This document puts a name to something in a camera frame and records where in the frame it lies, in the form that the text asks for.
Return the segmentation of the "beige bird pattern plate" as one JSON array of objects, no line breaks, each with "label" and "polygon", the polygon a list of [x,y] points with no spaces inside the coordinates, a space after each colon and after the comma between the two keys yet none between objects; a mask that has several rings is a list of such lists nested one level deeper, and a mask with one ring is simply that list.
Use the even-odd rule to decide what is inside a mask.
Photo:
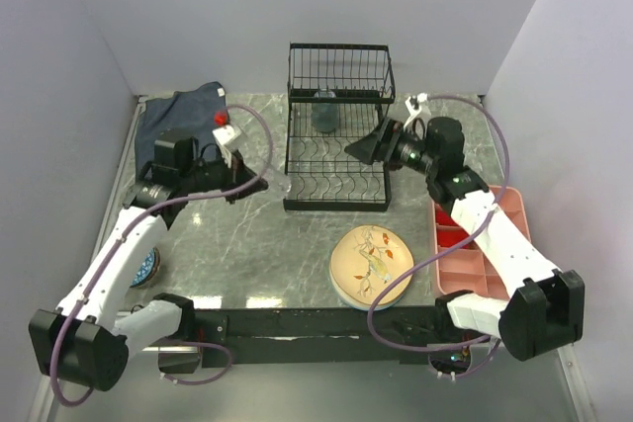
[{"label": "beige bird pattern plate", "polygon": [[414,266],[414,260],[403,240],[389,229],[377,225],[361,225],[348,231],[334,246],[330,264],[348,266],[369,264],[383,279],[395,274],[399,266]]}]

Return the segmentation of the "blue patterned bowl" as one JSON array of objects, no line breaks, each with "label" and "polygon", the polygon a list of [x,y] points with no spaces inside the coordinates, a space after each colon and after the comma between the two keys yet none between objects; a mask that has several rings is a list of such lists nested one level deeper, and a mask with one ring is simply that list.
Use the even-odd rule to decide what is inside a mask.
[{"label": "blue patterned bowl", "polygon": [[157,273],[159,266],[160,253],[156,247],[153,247],[136,272],[130,288],[137,288],[149,282]]}]

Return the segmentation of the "light blue plate underneath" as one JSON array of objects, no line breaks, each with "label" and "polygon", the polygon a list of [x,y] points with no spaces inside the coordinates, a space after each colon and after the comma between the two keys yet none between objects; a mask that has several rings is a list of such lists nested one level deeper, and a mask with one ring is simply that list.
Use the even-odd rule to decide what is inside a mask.
[{"label": "light blue plate underneath", "polygon": [[380,278],[369,264],[328,267],[330,282],[338,297],[348,306],[367,311],[376,297],[392,282],[411,266],[395,268],[395,274],[387,275],[387,279]]}]

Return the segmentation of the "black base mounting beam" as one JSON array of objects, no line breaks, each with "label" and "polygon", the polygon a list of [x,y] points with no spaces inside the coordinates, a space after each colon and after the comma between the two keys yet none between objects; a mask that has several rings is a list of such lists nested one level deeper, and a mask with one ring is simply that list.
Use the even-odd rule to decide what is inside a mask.
[{"label": "black base mounting beam", "polygon": [[[377,333],[397,344],[439,348],[484,336],[458,329],[436,306],[395,306],[373,314]],[[198,309],[188,342],[219,344],[238,365],[397,361],[424,364],[424,353],[377,341],[367,313],[351,307]]]}]

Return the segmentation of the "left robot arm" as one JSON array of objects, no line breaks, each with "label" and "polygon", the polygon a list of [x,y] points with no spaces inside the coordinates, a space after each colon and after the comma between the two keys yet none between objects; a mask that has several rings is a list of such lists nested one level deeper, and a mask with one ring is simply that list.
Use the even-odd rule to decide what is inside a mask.
[{"label": "left robot arm", "polygon": [[118,311],[141,260],[188,203],[215,198],[233,203],[267,189],[262,173],[248,168],[238,151],[245,139],[239,127],[218,127],[213,136],[209,146],[216,157],[207,161],[205,147],[190,133],[162,132],[84,276],[55,309],[39,309],[31,318],[39,368],[63,405],[72,403],[62,393],[63,383],[108,391],[129,360],[154,343],[205,348],[198,339],[195,304],[187,297],[163,293],[125,317]]}]

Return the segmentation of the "blue grey ceramic mug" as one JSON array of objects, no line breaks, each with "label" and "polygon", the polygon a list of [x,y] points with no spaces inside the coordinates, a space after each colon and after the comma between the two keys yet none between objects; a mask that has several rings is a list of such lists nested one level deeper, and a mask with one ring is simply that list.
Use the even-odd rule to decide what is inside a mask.
[{"label": "blue grey ceramic mug", "polygon": [[314,129],[318,132],[334,132],[339,122],[338,106],[331,102],[312,103],[311,121]]}]

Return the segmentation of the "pink compartment tray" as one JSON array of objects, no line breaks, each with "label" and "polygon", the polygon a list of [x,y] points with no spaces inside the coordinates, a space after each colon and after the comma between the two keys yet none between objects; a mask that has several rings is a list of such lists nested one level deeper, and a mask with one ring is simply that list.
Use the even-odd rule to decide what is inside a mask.
[{"label": "pink compartment tray", "polygon": [[[519,229],[528,241],[531,240],[524,203],[520,192],[508,187],[500,201],[500,207],[510,221]],[[448,248],[439,247],[435,233],[434,205],[430,212],[431,244],[437,254]],[[499,274],[476,243],[462,246],[446,257],[432,264],[434,290],[439,295],[448,295],[457,291],[471,291],[479,296],[509,300]]]}]

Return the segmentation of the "clear glass cup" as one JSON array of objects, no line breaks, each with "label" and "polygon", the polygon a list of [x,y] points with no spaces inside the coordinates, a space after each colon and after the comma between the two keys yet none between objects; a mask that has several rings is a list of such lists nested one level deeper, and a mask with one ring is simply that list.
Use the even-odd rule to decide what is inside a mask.
[{"label": "clear glass cup", "polygon": [[269,190],[281,197],[286,197],[292,189],[291,179],[274,167],[269,168],[263,178],[268,183]]}]

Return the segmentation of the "dark blue cloth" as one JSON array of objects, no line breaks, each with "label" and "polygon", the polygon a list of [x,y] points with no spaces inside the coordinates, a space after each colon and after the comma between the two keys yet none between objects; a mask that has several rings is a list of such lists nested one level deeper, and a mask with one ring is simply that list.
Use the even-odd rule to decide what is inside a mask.
[{"label": "dark blue cloth", "polygon": [[154,142],[168,129],[183,129],[199,140],[201,147],[209,144],[204,152],[206,160],[214,160],[213,130],[217,127],[215,115],[225,113],[226,91],[217,82],[209,82],[188,92],[175,92],[169,98],[155,98],[145,102],[145,110],[139,115],[135,138],[135,166],[141,167],[153,158]]}]

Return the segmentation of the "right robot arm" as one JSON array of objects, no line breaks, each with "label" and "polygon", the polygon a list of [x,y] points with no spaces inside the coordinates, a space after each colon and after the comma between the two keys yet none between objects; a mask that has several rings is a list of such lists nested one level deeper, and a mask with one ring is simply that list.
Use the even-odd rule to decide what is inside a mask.
[{"label": "right robot arm", "polygon": [[425,177],[429,196],[497,271],[506,300],[462,290],[438,298],[435,334],[457,340],[466,330],[498,339],[518,361],[582,339],[586,286],[574,270],[543,256],[501,209],[501,195],[465,163],[459,121],[438,117],[417,137],[390,118],[345,151],[358,161],[406,167]]}]

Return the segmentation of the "red item in tray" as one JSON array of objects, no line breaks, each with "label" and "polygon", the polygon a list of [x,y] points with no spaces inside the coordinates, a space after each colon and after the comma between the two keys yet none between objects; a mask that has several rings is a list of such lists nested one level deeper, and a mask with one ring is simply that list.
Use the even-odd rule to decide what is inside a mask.
[{"label": "red item in tray", "polygon": [[439,247],[449,248],[469,237],[469,234],[442,209],[434,209],[434,219]]}]

